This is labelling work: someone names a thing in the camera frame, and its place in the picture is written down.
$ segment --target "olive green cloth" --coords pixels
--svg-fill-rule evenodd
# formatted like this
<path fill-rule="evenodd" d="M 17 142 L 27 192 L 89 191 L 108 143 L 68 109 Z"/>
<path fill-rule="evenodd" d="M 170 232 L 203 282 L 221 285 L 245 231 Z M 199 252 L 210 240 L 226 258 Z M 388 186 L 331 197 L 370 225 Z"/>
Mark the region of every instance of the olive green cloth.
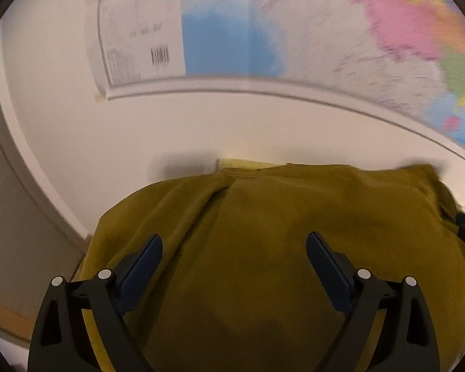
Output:
<path fill-rule="evenodd" d="M 313 372 L 343 323 L 306 256 L 317 231 L 357 268 L 418 279 L 446 371 L 465 345 L 456 212 L 428 165 L 226 169 L 153 184 L 117 204 L 100 219 L 81 277 L 157 233 L 162 261 L 126 317 L 156 372 Z M 92 315 L 85 321 L 100 366 L 112 370 Z M 378 333 L 377 323 L 358 370 Z"/>

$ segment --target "wooden trim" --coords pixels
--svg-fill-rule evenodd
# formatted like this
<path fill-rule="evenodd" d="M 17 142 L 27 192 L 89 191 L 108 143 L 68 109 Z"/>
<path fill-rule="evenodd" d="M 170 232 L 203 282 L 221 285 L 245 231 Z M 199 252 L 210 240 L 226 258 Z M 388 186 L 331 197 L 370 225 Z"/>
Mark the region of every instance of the wooden trim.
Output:
<path fill-rule="evenodd" d="M 0 304 L 0 328 L 23 340 L 30 341 L 35 323 Z"/>

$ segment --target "white table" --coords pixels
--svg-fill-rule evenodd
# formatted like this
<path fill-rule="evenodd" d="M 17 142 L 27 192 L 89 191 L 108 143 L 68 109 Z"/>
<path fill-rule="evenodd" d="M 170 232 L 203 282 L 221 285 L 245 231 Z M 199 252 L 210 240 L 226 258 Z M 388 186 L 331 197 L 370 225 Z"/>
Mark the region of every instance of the white table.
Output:
<path fill-rule="evenodd" d="M 5 120 L 38 184 L 82 236 L 128 194 L 211 172 L 218 157 L 363 169 L 431 162 L 465 205 L 465 149 L 351 96 L 269 81 L 257 81 L 253 95 L 231 79 L 230 93 L 101 100 L 85 13 L 85 0 L 16 0 L 0 23 Z M 214 88 L 214 80 L 189 83 Z"/>

